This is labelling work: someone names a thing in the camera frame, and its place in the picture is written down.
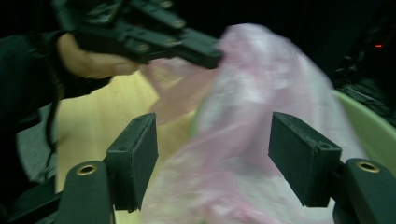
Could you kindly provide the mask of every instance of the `plastic sheet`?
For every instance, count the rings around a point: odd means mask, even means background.
[[[216,70],[174,64],[189,71],[184,78],[206,74],[202,79],[210,81],[202,83],[214,85],[202,91],[210,93],[197,113],[195,136],[148,189],[142,223],[333,223],[333,202],[302,207],[267,155],[272,114],[279,111],[342,147],[343,161],[366,158],[329,80],[288,39],[259,25],[230,27],[219,47],[225,57]],[[163,104],[172,110],[169,117],[176,117],[178,101],[170,99],[177,92]]]

